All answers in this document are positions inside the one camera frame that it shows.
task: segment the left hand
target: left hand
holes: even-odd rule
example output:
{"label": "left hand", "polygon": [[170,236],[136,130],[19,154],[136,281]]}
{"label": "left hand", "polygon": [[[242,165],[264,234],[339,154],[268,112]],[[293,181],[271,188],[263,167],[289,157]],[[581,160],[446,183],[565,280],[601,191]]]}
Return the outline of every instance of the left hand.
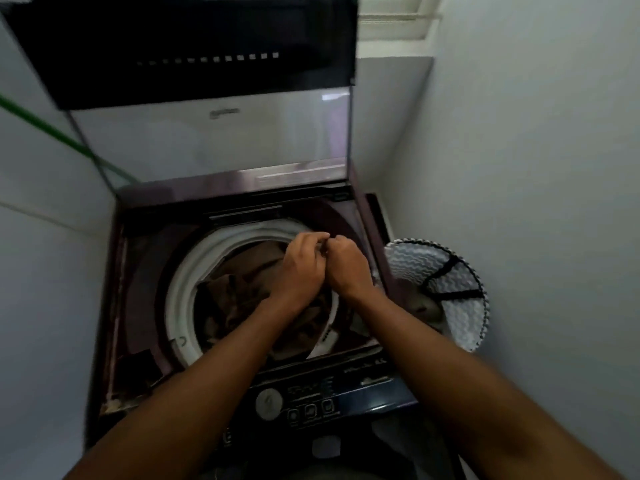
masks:
{"label": "left hand", "polygon": [[301,232],[287,247],[270,300],[292,312],[292,318],[313,301],[324,283],[326,260],[318,244],[329,237],[327,232]]}

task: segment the green pipe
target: green pipe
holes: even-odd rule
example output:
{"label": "green pipe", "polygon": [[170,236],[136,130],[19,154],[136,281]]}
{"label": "green pipe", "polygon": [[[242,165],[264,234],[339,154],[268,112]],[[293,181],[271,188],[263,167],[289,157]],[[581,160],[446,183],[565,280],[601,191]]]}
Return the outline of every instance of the green pipe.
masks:
{"label": "green pipe", "polygon": [[27,111],[22,106],[14,103],[13,101],[5,98],[2,94],[0,94],[0,106],[5,108],[10,113],[18,116],[18,118],[25,120],[28,124],[36,127],[37,129],[44,131],[44,133],[49,136],[57,139],[60,143],[66,144],[69,148],[73,148],[76,152],[84,155],[89,158],[89,160],[96,159],[103,168],[114,172],[119,177],[123,177],[129,183],[136,184],[138,183],[138,179],[128,174],[123,169],[120,169],[116,165],[109,163],[107,160],[101,159],[99,156],[94,155],[89,148],[85,145],[78,143],[73,138],[69,138],[66,134],[62,133],[57,128],[51,126],[48,122],[41,120],[34,113]]}

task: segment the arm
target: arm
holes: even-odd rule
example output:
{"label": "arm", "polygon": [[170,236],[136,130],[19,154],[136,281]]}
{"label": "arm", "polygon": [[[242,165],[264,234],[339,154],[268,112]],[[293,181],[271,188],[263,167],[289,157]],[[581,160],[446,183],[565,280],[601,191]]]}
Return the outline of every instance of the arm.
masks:
{"label": "arm", "polygon": [[271,296],[236,330],[120,421],[67,480],[186,479],[198,473],[273,343],[317,295],[326,233],[302,233],[287,248]]}
{"label": "arm", "polygon": [[327,279],[483,478],[621,478],[498,372],[374,288],[353,241],[327,242]]}

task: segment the left arm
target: left arm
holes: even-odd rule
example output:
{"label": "left arm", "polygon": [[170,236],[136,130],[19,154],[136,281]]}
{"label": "left arm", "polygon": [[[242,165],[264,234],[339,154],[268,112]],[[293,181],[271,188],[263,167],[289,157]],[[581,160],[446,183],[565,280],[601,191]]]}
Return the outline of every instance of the left arm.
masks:
{"label": "left arm", "polygon": [[178,480],[196,475],[276,339],[320,290],[324,257],[317,243],[328,237],[321,232],[299,234],[287,248],[271,296],[120,421],[66,480]]}

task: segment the window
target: window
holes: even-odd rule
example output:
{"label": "window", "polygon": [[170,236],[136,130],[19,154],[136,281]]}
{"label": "window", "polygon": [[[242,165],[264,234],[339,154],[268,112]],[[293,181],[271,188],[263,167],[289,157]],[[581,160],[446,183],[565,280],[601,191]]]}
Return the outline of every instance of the window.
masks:
{"label": "window", "polygon": [[421,39],[429,24],[439,18],[440,0],[359,0],[358,37],[373,39]]}

